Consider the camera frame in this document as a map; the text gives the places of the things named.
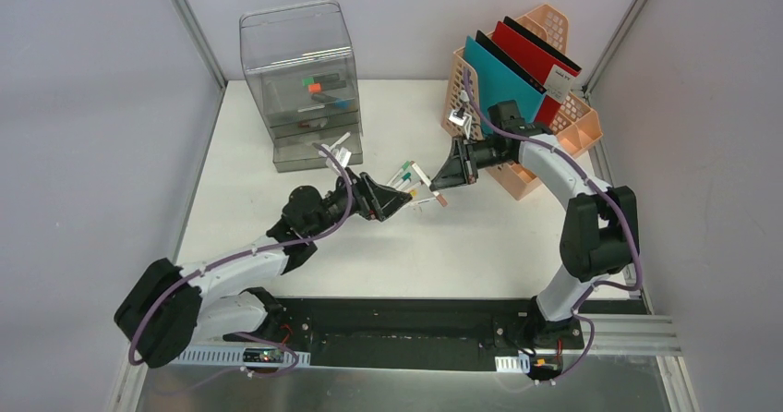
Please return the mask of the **brown cap marker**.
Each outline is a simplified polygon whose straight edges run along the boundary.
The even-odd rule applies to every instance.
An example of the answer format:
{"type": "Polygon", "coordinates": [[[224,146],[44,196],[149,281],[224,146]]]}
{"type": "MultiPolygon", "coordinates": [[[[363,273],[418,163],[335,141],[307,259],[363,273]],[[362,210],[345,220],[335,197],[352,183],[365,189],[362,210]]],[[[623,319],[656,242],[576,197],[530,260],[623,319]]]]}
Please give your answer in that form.
{"type": "Polygon", "coordinates": [[[442,207],[447,207],[448,202],[446,201],[445,197],[442,195],[441,192],[436,190],[433,187],[433,183],[429,176],[424,172],[424,170],[418,165],[416,162],[411,162],[411,167],[416,172],[416,174],[420,177],[421,181],[424,183],[424,185],[427,187],[427,189],[432,193],[433,197],[439,202],[439,204],[442,207]]]}

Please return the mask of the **purple cap marker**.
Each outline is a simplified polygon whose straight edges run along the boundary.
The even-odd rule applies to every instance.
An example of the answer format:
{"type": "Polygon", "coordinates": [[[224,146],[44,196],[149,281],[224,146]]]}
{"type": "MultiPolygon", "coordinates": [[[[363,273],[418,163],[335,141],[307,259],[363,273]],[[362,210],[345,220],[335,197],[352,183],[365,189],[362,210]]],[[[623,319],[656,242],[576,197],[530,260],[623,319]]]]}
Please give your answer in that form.
{"type": "Polygon", "coordinates": [[[350,132],[343,133],[340,138],[338,138],[335,142],[333,142],[331,145],[327,147],[327,150],[332,154],[335,154],[338,150],[342,148],[342,144],[350,137],[351,137],[350,132]]]}

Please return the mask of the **teal folder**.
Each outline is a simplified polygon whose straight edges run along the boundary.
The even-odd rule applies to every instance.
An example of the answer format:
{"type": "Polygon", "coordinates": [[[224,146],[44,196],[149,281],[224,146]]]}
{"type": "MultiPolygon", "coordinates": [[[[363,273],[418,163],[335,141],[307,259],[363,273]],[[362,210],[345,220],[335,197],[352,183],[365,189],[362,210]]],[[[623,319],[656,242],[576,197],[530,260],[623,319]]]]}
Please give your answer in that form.
{"type": "Polygon", "coordinates": [[[532,123],[544,102],[543,85],[478,30],[465,41],[463,60],[474,69],[478,85],[478,103],[485,116],[497,103],[515,101],[520,116],[532,123]]]}

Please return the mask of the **blue cap black highlighter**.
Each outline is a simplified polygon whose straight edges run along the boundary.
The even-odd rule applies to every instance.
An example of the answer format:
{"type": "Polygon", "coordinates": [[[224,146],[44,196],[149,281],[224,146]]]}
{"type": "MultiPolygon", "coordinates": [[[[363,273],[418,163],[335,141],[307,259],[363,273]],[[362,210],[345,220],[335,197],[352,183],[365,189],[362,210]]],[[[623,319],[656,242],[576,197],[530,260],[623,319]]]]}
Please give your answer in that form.
{"type": "Polygon", "coordinates": [[[351,100],[337,98],[324,92],[311,93],[310,98],[316,103],[330,105],[338,109],[349,109],[352,106],[351,100]]]}

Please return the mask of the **red folder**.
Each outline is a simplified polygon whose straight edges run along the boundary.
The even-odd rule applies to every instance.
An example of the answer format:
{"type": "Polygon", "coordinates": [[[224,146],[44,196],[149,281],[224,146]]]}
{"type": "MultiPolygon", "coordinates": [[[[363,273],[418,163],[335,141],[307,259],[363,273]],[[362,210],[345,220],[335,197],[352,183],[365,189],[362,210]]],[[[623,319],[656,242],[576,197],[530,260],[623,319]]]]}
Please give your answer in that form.
{"type": "Polygon", "coordinates": [[[496,24],[491,40],[544,87],[535,121],[551,127],[582,68],[510,17],[496,24]]]}

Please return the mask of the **orange cap black highlighter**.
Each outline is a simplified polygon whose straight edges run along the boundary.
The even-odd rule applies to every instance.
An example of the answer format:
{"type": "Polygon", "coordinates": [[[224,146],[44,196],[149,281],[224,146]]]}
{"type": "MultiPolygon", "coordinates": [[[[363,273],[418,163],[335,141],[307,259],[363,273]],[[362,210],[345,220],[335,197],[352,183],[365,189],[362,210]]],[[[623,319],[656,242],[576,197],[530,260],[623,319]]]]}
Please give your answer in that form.
{"type": "Polygon", "coordinates": [[[347,87],[346,80],[334,80],[334,81],[325,81],[325,82],[314,82],[307,86],[307,90],[310,93],[321,93],[326,91],[345,89],[346,87],[347,87]]]}

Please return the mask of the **green cap black highlighter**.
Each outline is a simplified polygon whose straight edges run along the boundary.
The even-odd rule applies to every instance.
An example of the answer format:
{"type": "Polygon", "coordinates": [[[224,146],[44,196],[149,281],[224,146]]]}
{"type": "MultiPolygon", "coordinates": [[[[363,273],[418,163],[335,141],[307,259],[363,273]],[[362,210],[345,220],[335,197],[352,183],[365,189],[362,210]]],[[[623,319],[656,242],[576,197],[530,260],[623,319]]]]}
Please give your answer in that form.
{"type": "Polygon", "coordinates": [[[302,84],[305,87],[309,87],[312,84],[317,83],[323,83],[323,82],[333,82],[338,81],[341,79],[341,76],[339,73],[326,73],[326,74],[320,74],[320,75],[313,75],[310,77],[306,77],[302,79],[302,84]]]}

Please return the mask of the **clear grey drawer organizer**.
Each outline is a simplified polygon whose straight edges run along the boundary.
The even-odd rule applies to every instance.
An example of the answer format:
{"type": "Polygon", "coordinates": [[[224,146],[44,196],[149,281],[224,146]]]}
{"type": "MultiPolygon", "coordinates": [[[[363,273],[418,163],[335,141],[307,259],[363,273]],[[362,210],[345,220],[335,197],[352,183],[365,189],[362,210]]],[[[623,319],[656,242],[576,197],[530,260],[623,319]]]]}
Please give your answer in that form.
{"type": "Polygon", "coordinates": [[[239,39],[244,78],[271,137],[276,170],[324,167],[315,147],[328,147],[345,132],[351,137],[334,155],[347,165],[363,163],[355,53],[339,3],[319,0],[248,12],[239,19],[239,39]],[[349,109],[310,98],[302,79],[326,73],[347,81],[345,89],[324,93],[351,100],[349,109]],[[311,127],[298,127],[302,122],[311,127]]]}

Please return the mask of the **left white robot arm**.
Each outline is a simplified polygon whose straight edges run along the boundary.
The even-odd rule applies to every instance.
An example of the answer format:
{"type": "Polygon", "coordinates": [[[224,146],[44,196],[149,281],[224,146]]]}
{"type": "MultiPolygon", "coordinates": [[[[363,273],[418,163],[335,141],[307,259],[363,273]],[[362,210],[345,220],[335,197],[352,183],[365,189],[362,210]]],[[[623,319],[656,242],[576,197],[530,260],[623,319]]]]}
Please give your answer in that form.
{"type": "Polygon", "coordinates": [[[210,261],[152,262],[114,314],[131,344],[130,360],[159,368],[189,345],[230,333],[274,340],[282,329],[282,306],[262,283],[301,267],[317,251],[316,240],[348,217],[383,222],[412,199],[407,191],[347,169],[326,194],[312,186],[295,188],[280,219],[244,248],[210,261]]]}

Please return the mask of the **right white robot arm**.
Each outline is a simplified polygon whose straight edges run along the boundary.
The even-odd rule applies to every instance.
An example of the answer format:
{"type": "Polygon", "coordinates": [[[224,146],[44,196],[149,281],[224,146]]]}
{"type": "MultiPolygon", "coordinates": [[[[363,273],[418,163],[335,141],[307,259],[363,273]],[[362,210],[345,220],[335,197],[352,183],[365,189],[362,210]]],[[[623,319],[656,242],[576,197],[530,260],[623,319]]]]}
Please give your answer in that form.
{"type": "Polygon", "coordinates": [[[565,211],[560,234],[561,266],[531,301],[507,339],[516,345],[545,347],[567,333],[574,313],[608,277],[639,266],[636,197],[590,176],[541,123],[527,123],[515,101],[488,109],[491,133],[482,140],[457,136],[444,165],[431,181],[443,190],[476,182],[481,169],[519,164],[531,171],[565,211]]]}

